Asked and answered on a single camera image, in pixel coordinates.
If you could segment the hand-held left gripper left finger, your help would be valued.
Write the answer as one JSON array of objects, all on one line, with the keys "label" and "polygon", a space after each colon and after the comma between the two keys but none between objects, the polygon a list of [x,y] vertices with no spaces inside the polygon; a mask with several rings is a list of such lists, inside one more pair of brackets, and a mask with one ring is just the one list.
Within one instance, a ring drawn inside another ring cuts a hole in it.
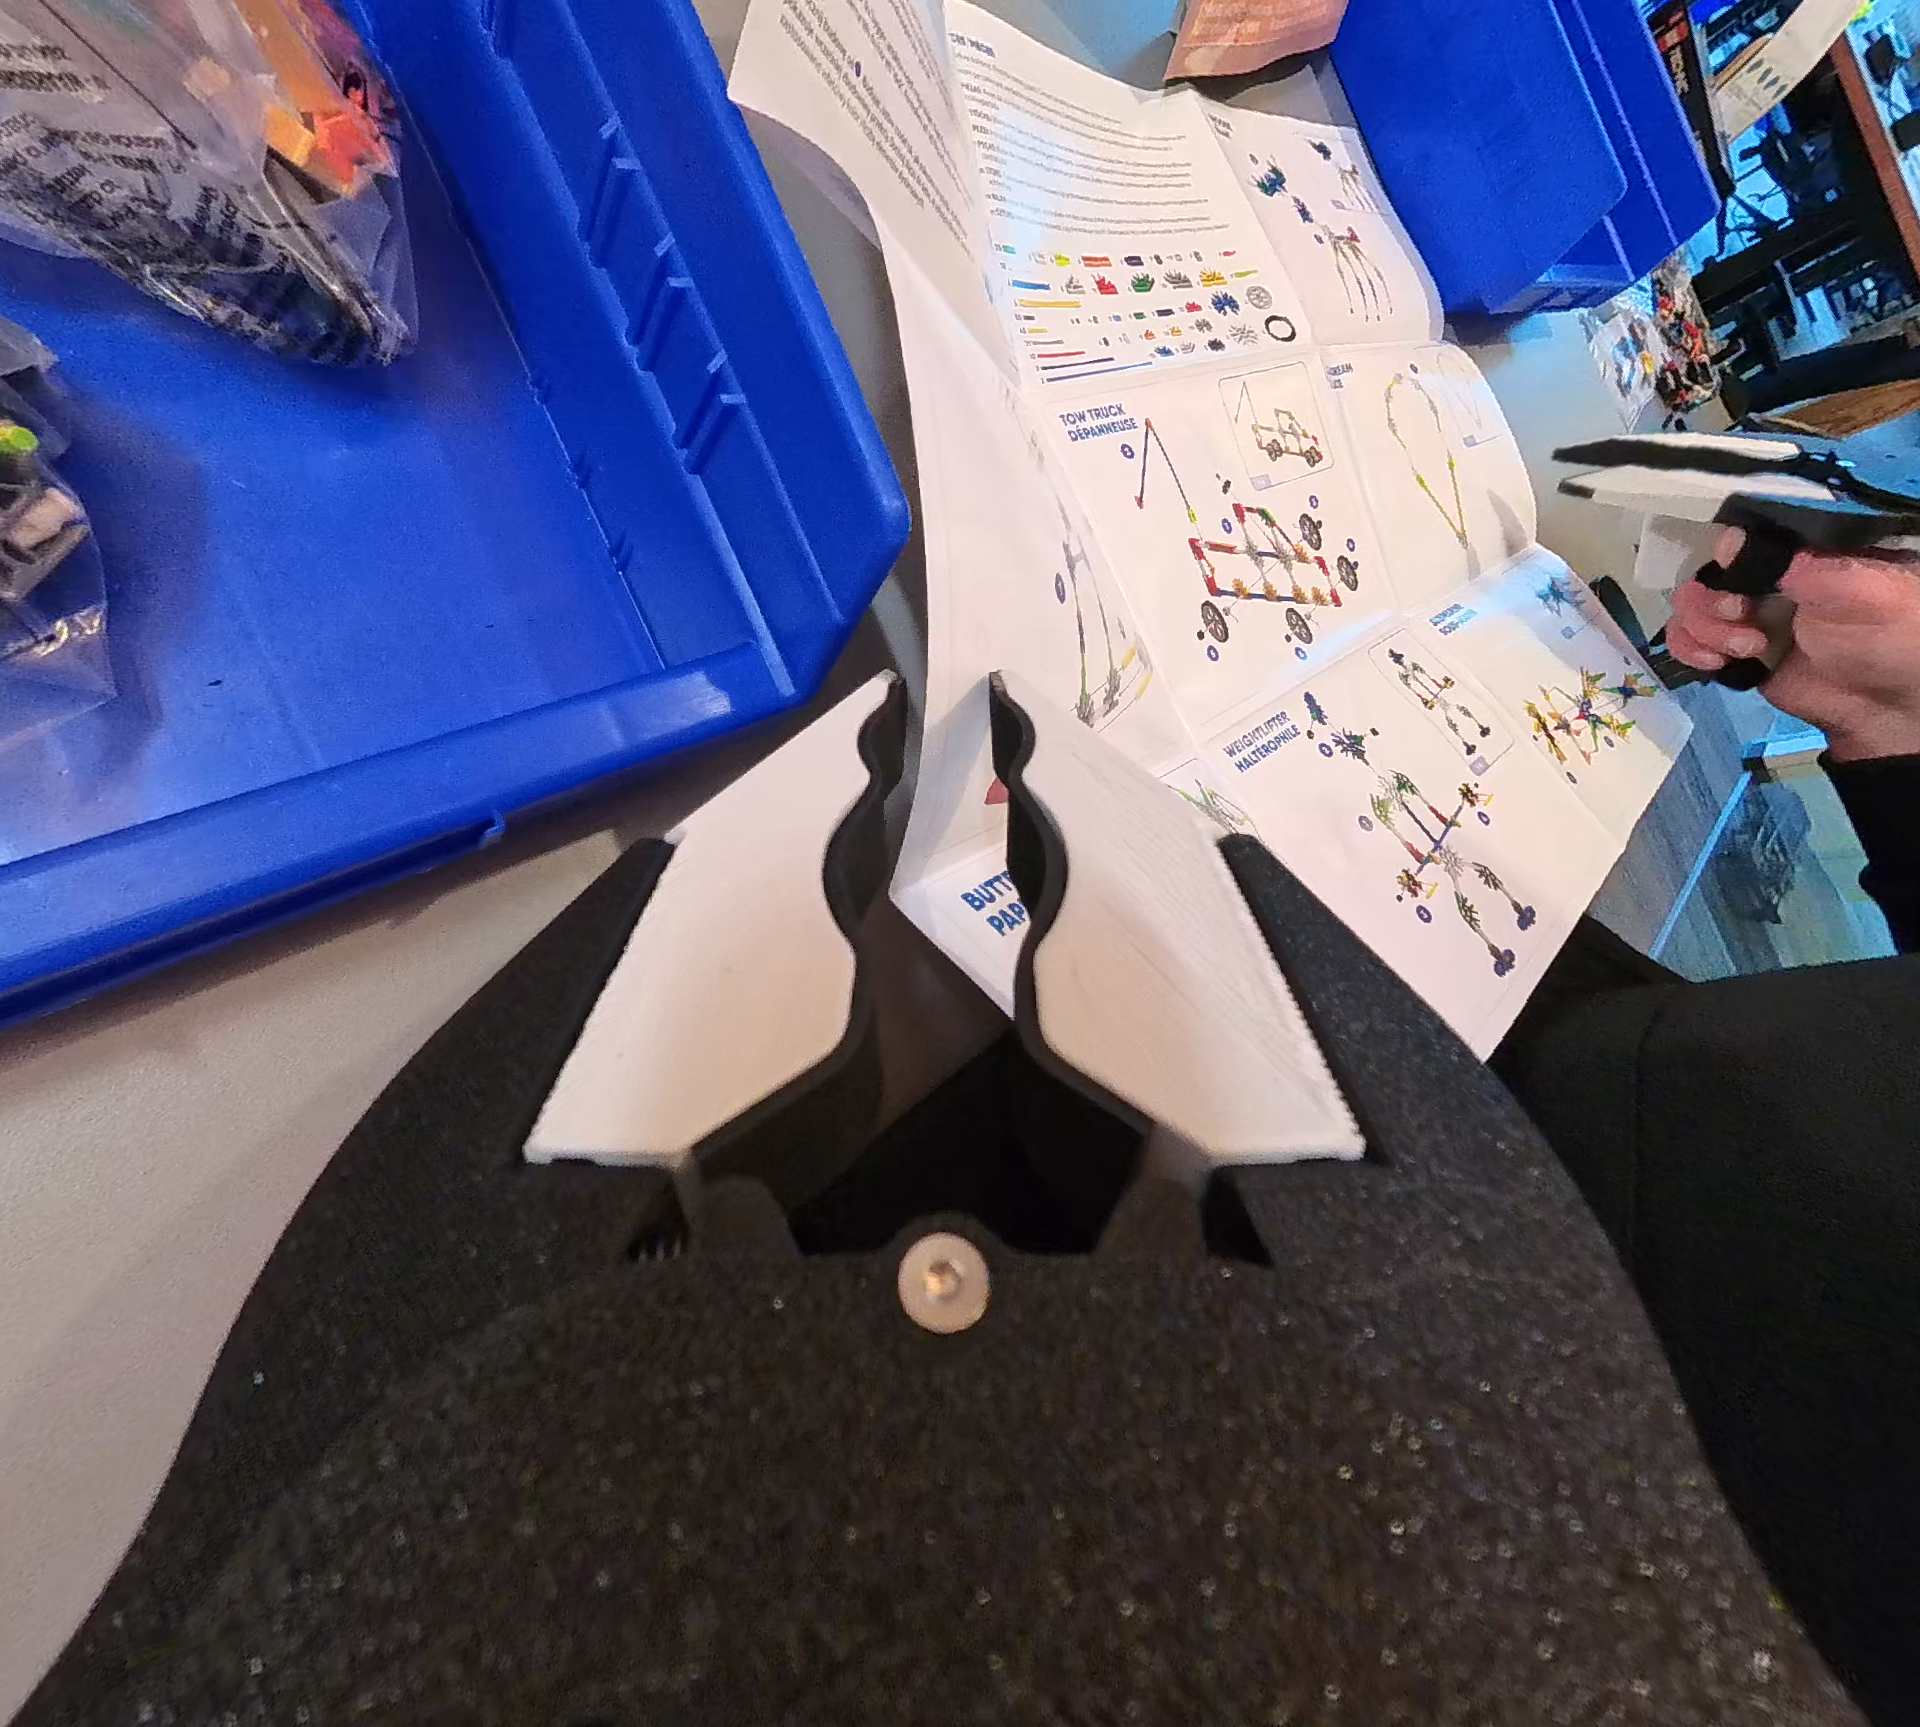
[{"label": "hand-held left gripper left finger", "polygon": [[665,834],[525,1164],[720,1172],[726,1144],[852,1058],[905,716],[905,686],[881,670]]}]

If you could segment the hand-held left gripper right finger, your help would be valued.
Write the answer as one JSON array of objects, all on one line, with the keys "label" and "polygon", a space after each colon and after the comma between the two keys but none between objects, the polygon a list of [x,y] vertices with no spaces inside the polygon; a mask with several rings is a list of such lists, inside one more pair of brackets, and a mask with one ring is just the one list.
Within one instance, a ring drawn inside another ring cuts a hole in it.
[{"label": "hand-held left gripper right finger", "polygon": [[1357,1162],[1361,1126],[1226,838],[1017,674],[988,678],[988,724],[1031,1058],[1185,1164]]}]

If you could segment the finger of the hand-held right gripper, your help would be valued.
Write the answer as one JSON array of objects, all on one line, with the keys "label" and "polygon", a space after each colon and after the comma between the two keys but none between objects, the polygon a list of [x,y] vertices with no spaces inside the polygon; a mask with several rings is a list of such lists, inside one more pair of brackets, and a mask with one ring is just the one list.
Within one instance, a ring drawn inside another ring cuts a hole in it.
[{"label": "finger of the hand-held right gripper", "polygon": [[1788,506],[1848,506],[1823,484],[1772,468],[1710,472],[1699,468],[1601,468],[1559,480],[1562,496],[1591,502],[1615,514],[1710,524],[1733,500]]},{"label": "finger of the hand-held right gripper", "polygon": [[1589,444],[1569,444],[1549,456],[1554,462],[1584,470],[1643,468],[1735,476],[1752,472],[1822,478],[1807,468],[1822,466],[1822,454],[1796,440],[1752,436],[1608,436]]}]

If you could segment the toy instruction booklet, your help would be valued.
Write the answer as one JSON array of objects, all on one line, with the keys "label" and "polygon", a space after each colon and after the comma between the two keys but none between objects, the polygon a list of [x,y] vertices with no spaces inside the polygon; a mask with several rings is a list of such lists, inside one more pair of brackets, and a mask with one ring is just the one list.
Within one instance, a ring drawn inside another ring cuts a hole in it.
[{"label": "toy instruction booklet", "polygon": [[1357,134],[956,0],[750,0],[736,104],[881,252],[926,678],[891,898],[1013,1004],[988,678],[1258,838],[1488,1058],[1690,722],[1534,492]]}]

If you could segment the blue plastic bin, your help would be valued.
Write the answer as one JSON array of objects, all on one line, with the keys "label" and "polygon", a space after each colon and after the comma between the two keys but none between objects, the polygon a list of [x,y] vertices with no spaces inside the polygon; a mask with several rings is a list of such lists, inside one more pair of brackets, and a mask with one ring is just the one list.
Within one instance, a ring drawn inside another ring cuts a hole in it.
[{"label": "blue plastic bin", "polygon": [[1450,316],[1599,306],[1715,220],[1637,0],[1348,0],[1330,50]]},{"label": "blue plastic bin", "polygon": [[415,338],[3,248],[3,1020],[800,704],[908,534],[691,0],[337,0]]}]

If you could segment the person's right forearm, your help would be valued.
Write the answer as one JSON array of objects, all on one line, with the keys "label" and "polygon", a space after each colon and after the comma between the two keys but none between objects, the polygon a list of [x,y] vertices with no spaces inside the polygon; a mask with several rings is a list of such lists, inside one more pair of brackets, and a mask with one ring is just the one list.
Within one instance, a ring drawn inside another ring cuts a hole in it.
[{"label": "person's right forearm", "polygon": [[1917,954],[1917,756],[1844,760],[1822,754],[1864,866],[1857,884],[1880,910],[1897,954]]}]

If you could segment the person's right hand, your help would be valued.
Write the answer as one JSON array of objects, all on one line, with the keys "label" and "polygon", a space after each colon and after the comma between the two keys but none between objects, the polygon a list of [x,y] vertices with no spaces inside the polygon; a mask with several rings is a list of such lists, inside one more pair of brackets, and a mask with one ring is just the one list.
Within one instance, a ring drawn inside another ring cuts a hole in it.
[{"label": "person's right hand", "polygon": [[1670,602],[1672,656],[1704,674],[1762,660],[1762,696],[1822,732],[1840,764],[1917,754],[1917,564],[1906,550],[1807,548],[1772,596],[1690,580]]}]

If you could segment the loose toy pieces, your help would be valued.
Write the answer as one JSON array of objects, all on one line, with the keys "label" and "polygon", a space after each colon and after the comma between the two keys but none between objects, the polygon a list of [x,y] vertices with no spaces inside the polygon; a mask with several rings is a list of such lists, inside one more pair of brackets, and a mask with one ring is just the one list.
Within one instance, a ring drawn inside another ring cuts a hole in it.
[{"label": "loose toy pieces", "polygon": [[1579,328],[1617,416],[1686,418],[1717,396],[1714,332],[1683,252],[1640,282],[1582,310]]}]

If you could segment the black printed box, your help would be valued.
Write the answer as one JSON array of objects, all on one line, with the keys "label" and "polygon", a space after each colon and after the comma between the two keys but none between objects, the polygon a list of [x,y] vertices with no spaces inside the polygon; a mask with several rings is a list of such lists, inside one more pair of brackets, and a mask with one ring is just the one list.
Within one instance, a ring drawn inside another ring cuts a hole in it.
[{"label": "black printed box", "polygon": [[1715,110],[1715,84],[1686,0],[1664,0],[1645,18],[1645,28],[1678,108],[1695,144],[1699,166],[1720,202],[1732,196],[1735,178]]}]

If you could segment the standing paper sheet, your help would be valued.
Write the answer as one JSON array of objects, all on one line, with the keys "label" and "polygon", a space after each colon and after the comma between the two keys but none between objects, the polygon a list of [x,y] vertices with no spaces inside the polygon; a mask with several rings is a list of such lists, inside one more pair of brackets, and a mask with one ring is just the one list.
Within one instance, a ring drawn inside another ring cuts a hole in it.
[{"label": "standing paper sheet", "polygon": [[1871,0],[1797,0],[1788,18],[1750,44],[1714,80],[1714,124],[1735,142],[1785,102]]}]

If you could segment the person's black-clothed torso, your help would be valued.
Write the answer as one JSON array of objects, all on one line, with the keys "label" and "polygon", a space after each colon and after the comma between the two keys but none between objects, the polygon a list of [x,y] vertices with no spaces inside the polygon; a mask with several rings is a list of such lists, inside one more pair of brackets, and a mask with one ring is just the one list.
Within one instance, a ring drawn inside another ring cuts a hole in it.
[{"label": "person's black-clothed torso", "polygon": [[1916,1723],[1916,956],[1695,982],[1582,924],[1492,1068],[1776,1589],[1871,1723]]}]

